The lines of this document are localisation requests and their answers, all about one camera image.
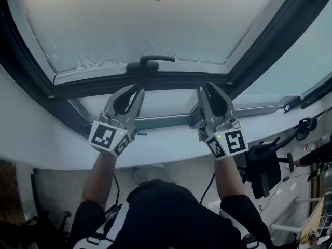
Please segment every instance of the black shirt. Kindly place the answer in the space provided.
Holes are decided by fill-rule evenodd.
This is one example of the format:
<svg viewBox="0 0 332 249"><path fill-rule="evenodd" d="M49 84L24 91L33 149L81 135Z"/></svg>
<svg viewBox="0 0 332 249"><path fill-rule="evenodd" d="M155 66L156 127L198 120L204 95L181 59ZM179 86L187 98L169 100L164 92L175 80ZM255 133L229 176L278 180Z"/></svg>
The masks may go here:
<svg viewBox="0 0 332 249"><path fill-rule="evenodd" d="M127 201L126 220L109 248L243 248L231 221L200 205L184 187L154 180L141 184ZM272 248L268 228L247 196L225 197L220 208ZM104 222L99 204L83 202L75 214L68 248L94 234Z"/></svg>

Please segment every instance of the window frame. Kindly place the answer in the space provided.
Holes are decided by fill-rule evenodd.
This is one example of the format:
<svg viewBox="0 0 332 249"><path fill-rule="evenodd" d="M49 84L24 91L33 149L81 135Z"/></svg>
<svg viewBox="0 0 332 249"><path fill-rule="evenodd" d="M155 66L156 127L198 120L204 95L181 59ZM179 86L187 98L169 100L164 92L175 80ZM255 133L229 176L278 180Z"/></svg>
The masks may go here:
<svg viewBox="0 0 332 249"><path fill-rule="evenodd" d="M290 112L293 109L301 108L305 109L311 104L315 103L325 95L332 91L332 74L324 78L325 82L319 82L320 86L314 86L311 88L311 92L306 92L303 97L297 96L285 104L285 113Z"/></svg>
<svg viewBox="0 0 332 249"><path fill-rule="evenodd" d="M228 74L163 71L126 73L54 85L55 77L53 82L49 80L22 39L7 0L0 0L0 64L49 113L88 137L91 124L68 99L112 94L130 84L139 84L145 90L165 90L194 89L206 82L213 82L234 100L300 38L328 1L285 0L264 30L257 38L253 37L254 42Z"/></svg>

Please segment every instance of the black chair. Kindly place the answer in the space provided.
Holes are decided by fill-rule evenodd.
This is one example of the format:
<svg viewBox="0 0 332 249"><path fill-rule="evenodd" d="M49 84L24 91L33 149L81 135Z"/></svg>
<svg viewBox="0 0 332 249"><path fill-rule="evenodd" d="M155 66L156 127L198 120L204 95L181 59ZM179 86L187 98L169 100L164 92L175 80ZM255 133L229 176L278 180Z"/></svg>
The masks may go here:
<svg viewBox="0 0 332 249"><path fill-rule="evenodd" d="M290 172L294 170L292 154L288 153L287 158L278 158L276 153L259 161L252 161L246 153L246 174L245 180L252 183L253 193L256 199L268 197L270 190L281 180L279 163L288 163Z"/></svg>
<svg viewBox="0 0 332 249"><path fill-rule="evenodd" d="M270 190L281 180L281 171L279 163L288 163L291 172L294 171L294 162L292 155L287 154L287 158L278 158L276 152L286 146L294 138L304 140L317 127L316 118L305 118L299 121L294 127L293 133L285 140L277 143L279 137L273 142L252 146L245 154L246 168L243 173L243 182L252 183L252 189L256 199L268 197Z"/></svg>

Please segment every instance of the white wall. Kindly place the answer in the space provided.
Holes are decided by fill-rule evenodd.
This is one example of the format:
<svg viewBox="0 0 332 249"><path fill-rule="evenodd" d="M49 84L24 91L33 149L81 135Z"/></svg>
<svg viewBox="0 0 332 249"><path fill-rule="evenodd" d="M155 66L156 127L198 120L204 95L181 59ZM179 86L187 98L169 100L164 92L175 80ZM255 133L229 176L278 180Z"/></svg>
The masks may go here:
<svg viewBox="0 0 332 249"><path fill-rule="evenodd" d="M91 167L80 162L96 155L88 145L84 147L83 137L34 102L1 66L0 108L1 158L55 169Z"/></svg>

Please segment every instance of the frosted glass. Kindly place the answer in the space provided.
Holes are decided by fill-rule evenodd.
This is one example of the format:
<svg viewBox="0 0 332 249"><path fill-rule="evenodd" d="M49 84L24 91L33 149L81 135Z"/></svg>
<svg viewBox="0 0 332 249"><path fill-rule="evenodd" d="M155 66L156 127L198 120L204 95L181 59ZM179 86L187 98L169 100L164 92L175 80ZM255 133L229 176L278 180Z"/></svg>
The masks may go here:
<svg viewBox="0 0 332 249"><path fill-rule="evenodd" d="M332 0L292 47L243 94L302 95L332 71Z"/></svg>
<svg viewBox="0 0 332 249"><path fill-rule="evenodd" d="M280 94L240 94L233 100L235 109L284 105L294 96Z"/></svg>
<svg viewBox="0 0 332 249"><path fill-rule="evenodd" d="M79 98L90 114L98 120L110 95ZM197 104L196 89L145 91L139 118L189 114Z"/></svg>
<svg viewBox="0 0 332 249"><path fill-rule="evenodd" d="M48 62L62 73L123 67L146 54L222 65L269 0L22 1Z"/></svg>

